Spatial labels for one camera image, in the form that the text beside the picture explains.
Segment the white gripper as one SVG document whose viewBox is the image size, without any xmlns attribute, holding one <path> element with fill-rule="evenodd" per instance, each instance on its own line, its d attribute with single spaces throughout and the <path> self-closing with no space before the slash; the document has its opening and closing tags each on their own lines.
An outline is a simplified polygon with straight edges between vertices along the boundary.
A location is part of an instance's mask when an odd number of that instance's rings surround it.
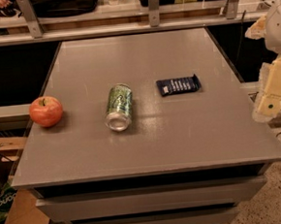
<svg viewBox="0 0 281 224">
<path fill-rule="evenodd" d="M 260 123 L 271 121 L 281 111 L 281 0 L 275 0 L 267 12 L 252 24 L 245 38 L 265 38 L 268 50 L 278 53 L 274 61 L 263 63 L 259 73 L 259 93 L 256 96 L 253 119 Z"/>
</svg>

